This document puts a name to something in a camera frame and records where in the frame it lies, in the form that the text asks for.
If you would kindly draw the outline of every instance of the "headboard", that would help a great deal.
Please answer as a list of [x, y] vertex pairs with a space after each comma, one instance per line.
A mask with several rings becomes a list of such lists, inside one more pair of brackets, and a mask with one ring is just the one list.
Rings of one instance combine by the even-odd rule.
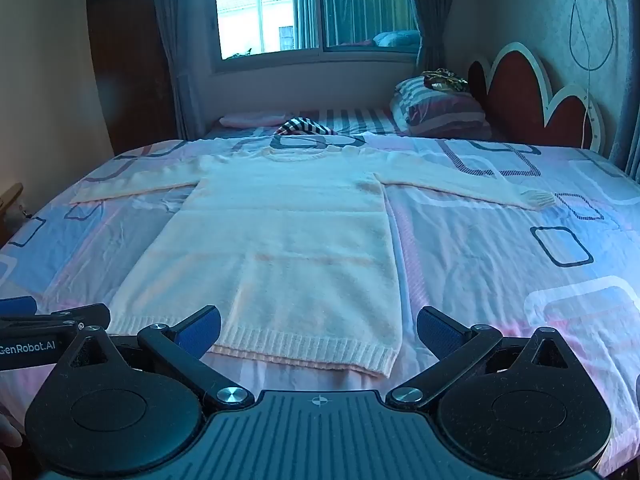
[[[508, 44], [492, 66], [475, 56], [468, 81], [487, 120], [508, 141], [580, 148], [586, 90], [571, 84], [553, 95], [542, 62], [523, 44]], [[584, 147], [599, 153], [604, 146], [602, 115], [593, 97], [589, 101]]]

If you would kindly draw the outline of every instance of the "window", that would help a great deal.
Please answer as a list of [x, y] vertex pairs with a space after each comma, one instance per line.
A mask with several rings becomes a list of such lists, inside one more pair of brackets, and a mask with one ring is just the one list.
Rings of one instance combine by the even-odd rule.
[[420, 45], [410, 0], [216, 0], [216, 8], [218, 60], [271, 54], [258, 57], [273, 64], [390, 52], [406, 58]]

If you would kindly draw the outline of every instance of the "sweater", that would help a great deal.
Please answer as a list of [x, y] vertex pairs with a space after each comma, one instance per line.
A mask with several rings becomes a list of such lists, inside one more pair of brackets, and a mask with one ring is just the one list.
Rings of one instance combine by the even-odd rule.
[[80, 190], [75, 202], [197, 184], [110, 305], [110, 332], [177, 324], [207, 304], [225, 354], [389, 376], [402, 341], [383, 186], [540, 208], [551, 193], [412, 153], [328, 147], [205, 156]]

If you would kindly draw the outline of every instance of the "door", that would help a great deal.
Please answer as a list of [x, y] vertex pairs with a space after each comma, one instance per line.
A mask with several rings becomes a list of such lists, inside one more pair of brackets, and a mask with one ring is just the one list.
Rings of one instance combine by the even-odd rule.
[[175, 139], [171, 78], [154, 0], [86, 0], [95, 79], [117, 155]]

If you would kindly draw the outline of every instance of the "window sill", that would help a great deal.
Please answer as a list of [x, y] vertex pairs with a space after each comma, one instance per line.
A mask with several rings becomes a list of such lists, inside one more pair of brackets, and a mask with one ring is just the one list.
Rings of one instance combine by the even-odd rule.
[[254, 56], [236, 57], [219, 60], [215, 63], [212, 74], [221, 75], [233, 72], [247, 72], [263, 68], [276, 68], [279, 66], [310, 64], [310, 63], [334, 63], [334, 62], [393, 62], [415, 64], [416, 54], [409, 52], [386, 50], [334, 50], [322, 52], [313, 50], [288, 50], [286, 52], [270, 52], [256, 54]]

